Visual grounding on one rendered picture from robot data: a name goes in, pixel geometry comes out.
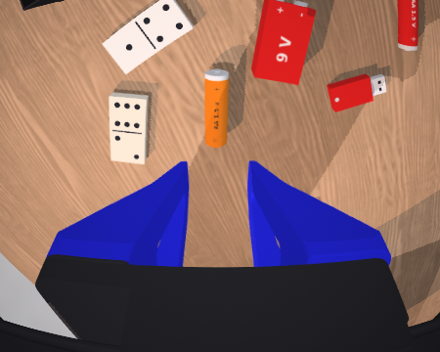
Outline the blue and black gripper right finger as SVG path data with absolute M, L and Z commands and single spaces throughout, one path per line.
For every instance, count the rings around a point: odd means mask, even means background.
M 379 230 L 285 183 L 254 160 L 248 164 L 247 199 L 254 267 L 391 262 Z

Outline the red usb stick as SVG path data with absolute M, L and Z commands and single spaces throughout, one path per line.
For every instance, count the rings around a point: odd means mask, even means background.
M 374 100 L 373 96 L 386 92 L 384 75 L 366 74 L 327 85 L 331 108 L 335 111 L 350 109 Z

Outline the black rack of bins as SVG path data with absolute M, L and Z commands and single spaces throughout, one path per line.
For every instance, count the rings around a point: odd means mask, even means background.
M 20 0 L 20 2 L 22 4 L 22 9 L 24 11 L 28 10 L 28 9 L 36 8 L 39 6 L 55 3 L 55 2 L 61 2 L 61 1 L 65 1 L 65 0 Z

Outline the orange aa battery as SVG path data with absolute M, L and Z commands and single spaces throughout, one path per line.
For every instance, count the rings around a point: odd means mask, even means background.
M 205 143 L 219 148 L 227 143 L 229 72 L 211 69 L 205 72 Z

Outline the white domino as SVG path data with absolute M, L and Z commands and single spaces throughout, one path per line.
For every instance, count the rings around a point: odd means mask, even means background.
M 103 45 L 127 74 L 193 28 L 175 0 L 159 0 Z
M 145 164 L 149 96 L 110 94 L 111 160 Z

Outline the red aa battery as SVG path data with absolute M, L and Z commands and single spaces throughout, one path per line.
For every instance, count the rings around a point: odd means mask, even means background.
M 406 51 L 418 49 L 418 0 L 397 0 L 398 47 Z

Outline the red 9 v battery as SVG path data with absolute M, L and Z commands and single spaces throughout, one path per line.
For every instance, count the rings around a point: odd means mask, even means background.
M 264 0 L 251 70 L 256 78 L 298 85 L 316 10 L 284 1 Z

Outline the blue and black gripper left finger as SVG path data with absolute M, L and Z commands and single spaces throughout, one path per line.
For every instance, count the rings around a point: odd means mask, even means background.
M 59 231 L 47 257 L 183 267 L 188 205 L 188 162 L 180 161 L 148 186 Z

